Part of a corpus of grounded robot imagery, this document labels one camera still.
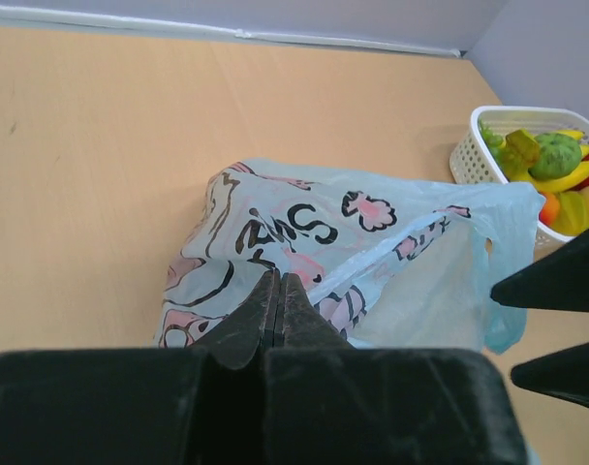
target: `printed plastic bag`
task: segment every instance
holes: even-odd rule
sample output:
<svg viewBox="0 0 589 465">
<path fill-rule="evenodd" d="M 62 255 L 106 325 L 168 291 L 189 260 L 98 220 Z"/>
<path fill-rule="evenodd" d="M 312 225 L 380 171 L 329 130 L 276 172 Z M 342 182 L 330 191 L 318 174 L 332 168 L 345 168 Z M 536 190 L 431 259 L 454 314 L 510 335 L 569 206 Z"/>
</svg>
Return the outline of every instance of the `printed plastic bag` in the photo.
<svg viewBox="0 0 589 465">
<path fill-rule="evenodd" d="M 356 346 L 501 353 L 520 339 L 526 311 L 488 294 L 533 260 L 542 206 L 526 183 L 237 163 L 208 182 L 203 217 L 168 271 L 155 342 L 192 344 L 275 266 L 298 274 L 315 308 Z"/>
</svg>

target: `yellow banana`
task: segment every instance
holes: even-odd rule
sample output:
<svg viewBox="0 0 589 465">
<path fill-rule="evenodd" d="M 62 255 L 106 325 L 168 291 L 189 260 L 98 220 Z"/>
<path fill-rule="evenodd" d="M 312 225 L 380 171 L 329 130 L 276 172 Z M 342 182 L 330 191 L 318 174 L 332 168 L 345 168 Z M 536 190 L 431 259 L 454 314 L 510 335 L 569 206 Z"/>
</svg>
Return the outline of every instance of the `yellow banana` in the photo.
<svg viewBox="0 0 589 465">
<path fill-rule="evenodd" d="M 529 172 L 523 171 L 519 174 L 512 176 L 510 181 L 523 181 L 523 182 L 531 182 L 532 185 L 536 188 L 539 192 L 564 192 L 569 189 L 572 189 L 576 184 L 580 184 L 585 179 L 589 177 L 589 161 L 581 162 L 578 164 L 578 167 L 574 169 L 573 172 L 568 174 L 567 176 L 560 177 L 559 179 L 550 179 L 548 181 L 539 181 L 534 179 L 534 177 L 529 174 Z"/>
<path fill-rule="evenodd" d="M 585 136 L 582 131 L 577 131 L 575 129 L 560 129 L 555 132 L 573 138 L 574 140 L 581 140 L 583 139 L 583 136 Z"/>
</svg>

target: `tabletop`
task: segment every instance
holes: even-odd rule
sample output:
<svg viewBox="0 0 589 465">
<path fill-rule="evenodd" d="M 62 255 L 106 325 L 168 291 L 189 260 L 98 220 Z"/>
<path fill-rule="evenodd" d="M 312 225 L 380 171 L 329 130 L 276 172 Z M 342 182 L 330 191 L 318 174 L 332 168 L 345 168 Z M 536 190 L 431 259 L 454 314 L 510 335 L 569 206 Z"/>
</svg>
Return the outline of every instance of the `tabletop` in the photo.
<svg viewBox="0 0 589 465">
<path fill-rule="evenodd" d="M 145 346 L 207 179 L 251 157 L 451 181 L 468 61 L 0 28 L 0 351 Z M 531 311 L 515 364 L 589 340 Z M 543 464 L 589 464 L 589 411 L 509 386 Z"/>
</svg>

